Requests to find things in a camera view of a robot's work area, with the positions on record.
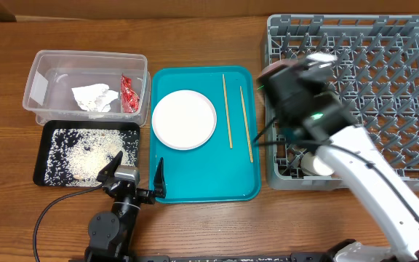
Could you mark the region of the small pink bowl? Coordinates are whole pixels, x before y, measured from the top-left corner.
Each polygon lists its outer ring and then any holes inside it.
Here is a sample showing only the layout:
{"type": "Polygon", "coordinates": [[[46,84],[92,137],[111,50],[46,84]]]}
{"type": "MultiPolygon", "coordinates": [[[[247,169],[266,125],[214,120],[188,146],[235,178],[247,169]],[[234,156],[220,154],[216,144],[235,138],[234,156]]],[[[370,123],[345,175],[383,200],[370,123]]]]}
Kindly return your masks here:
{"type": "Polygon", "coordinates": [[[270,65],[267,65],[261,72],[260,75],[257,78],[257,81],[259,83],[262,82],[262,78],[265,76],[268,76],[270,74],[276,73],[277,71],[283,69],[283,68],[288,68],[291,66],[295,66],[296,64],[299,63],[298,59],[283,59],[283,60],[278,60],[270,65]]]}

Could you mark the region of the white cup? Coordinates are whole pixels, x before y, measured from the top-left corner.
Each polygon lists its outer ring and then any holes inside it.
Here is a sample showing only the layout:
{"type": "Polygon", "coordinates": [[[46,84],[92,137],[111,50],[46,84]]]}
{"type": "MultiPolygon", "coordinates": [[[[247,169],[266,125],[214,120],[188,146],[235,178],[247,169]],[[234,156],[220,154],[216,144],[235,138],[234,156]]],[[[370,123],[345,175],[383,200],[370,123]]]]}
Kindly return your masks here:
{"type": "Polygon", "coordinates": [[[323,163],[323,161],[312,154],[311,152],[307,152],[303,155],[303,158],[300,162],[301,170],[310,176],[331,176],[334,174],[334,170],[330,168],[328,165],[323,163]]]}

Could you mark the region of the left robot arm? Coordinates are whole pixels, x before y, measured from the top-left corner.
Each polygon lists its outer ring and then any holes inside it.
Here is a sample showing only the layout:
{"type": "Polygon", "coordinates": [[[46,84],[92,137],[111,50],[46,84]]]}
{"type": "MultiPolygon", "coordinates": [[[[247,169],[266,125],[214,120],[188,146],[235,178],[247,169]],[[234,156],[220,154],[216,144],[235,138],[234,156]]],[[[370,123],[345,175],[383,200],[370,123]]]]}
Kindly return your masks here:
{"type": "Polygon", "coordinates": [[[138,168],[123,165],[122,157],[120,151],[97,175],[113,204],[109,212],[97,213],[89,222],[85,261],[133,261],[129,244],[140,206],[153,205],[157,198],[166,197],[163,159],[159,160],[150,190],[138,187],[138,168]]]}

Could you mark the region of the red snack wrapper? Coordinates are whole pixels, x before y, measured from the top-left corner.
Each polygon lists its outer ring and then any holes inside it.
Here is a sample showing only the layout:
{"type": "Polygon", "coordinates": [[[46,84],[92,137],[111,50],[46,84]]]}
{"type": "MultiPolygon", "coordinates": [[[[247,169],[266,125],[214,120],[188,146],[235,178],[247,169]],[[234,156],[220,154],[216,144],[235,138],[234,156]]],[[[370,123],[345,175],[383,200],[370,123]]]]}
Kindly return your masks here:
{"type": "Polygon", "coordinates": [[[124,113],[134,113],[139,109],[140,98],[132,88],[131,78],[121,75],[121,107],[124,113]]]}

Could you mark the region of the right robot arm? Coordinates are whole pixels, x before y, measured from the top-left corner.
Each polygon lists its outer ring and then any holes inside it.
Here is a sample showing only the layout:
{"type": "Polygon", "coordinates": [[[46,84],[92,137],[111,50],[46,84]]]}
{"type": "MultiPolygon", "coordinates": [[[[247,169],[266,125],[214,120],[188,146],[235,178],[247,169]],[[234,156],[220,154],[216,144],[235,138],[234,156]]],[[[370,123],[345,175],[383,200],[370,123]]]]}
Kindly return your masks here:
{"type": "Polygon", "coordinates": [[[280,60],[258,78],[285,143],[319,157],[340,176],[385,234],[389,246],[367,247],[345,240],[329,249],[329,261],[419,261],[419,198],[398,177],[356,123],[327,91],[331,63],[280,60]]]}

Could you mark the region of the large pink plate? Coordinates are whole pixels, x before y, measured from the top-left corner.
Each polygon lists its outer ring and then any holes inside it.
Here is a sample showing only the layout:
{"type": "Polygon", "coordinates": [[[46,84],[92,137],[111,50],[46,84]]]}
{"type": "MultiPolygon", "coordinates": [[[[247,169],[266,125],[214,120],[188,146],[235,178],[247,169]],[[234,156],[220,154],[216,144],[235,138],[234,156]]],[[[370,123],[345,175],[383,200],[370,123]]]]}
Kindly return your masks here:
{"type": "Polygon", "coordinates": [[[205,144],[212,137],[217,121],[212,102],[193,90],[178,90],[166,95],[155,106],[151,118],[158,140],[180,151],[205,144]]]}

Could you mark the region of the wooden chopstick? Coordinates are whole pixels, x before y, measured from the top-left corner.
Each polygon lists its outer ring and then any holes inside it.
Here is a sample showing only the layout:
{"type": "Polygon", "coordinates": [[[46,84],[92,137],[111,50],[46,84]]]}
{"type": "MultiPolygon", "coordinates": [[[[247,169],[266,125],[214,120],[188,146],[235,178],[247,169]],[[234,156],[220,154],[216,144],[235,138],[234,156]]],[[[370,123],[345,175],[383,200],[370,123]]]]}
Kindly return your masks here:
{"type": "Polygon", "coordinates": [[[227,96],[227,87],[226,87],[226,78],[225,75],[222,74],[222,80],[223,80],[223,95],[224,95],[224,102],[225,102],[225,110],[226,110],[226,122],[227,122],[227,128],[228,128],[228,141],[229,141],[229,148],[233,148],[233,141],[232,141],[232,135],[231,135],[231,122],[230,122],[230,114],[228,110],[228,96],[227,96]]]}
{"type": "Polygon", "coordinates": [[[253,163],[254,159],[253,159],[252,145],[251,145],[251,139],[250,139],[250,129],[249,129],[249,126],[248,126],[247,111],[246,111],[246,106],[245,106],[245,101],[244,101],[244,93],[243,93],[242,86],[239,86],[239,93],[240,93],[240,96],[241,96],[241,105],[242,105],[242,113],[243,113],[243,119],[244,119],[245,133],[246,133],[246,138],[247,138],[248,153],[249,153],[250,162],[253,163]]]}

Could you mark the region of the white napkin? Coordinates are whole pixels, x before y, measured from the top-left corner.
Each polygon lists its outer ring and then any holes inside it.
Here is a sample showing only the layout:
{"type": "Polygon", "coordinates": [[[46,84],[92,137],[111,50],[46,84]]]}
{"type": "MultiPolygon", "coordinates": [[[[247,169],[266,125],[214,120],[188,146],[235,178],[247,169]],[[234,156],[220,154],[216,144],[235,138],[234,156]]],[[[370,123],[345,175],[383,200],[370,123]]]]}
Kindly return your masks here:
{"type": "Polygon", "coordinates": [[[111,103],[119,98],[119,93],[107,84],[73,87],[71,90],[77,105],[84,111],[109,112],[111,103]]]}

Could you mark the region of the rice food waste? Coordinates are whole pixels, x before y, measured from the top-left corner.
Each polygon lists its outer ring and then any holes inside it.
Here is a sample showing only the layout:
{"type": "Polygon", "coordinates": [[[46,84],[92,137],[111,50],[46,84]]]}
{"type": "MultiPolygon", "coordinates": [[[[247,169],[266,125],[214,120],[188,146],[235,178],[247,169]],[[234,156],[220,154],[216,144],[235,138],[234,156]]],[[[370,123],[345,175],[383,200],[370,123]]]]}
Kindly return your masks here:
{"type": "Polygon", "coordinates": [[[122,152],[121,163],[134,167],[139,146],[137,130],[56,129],[49,141],[46,186],[94,187],[98,173],[122,152]]]}

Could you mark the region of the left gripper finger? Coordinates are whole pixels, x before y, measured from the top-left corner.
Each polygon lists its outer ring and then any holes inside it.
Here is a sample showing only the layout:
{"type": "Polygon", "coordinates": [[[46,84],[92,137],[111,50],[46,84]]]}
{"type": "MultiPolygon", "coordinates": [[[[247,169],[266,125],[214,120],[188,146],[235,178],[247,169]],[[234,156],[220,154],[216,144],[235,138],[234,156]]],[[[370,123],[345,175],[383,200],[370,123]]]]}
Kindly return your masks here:
{"type": "Polygon", "coordinates": [[[115,157],[98,173],[97,181],[106,182],[109,177],[113,177],[117,168],[121,165],[123,152],[120,151],[115,157]]]}
{"type": "Polygon", "coordinates": [[[164,179],[164,158],[161,157],[156,168],[153,179],[155,197],[164,199],[167,195],[166,183],[164,179]]]}

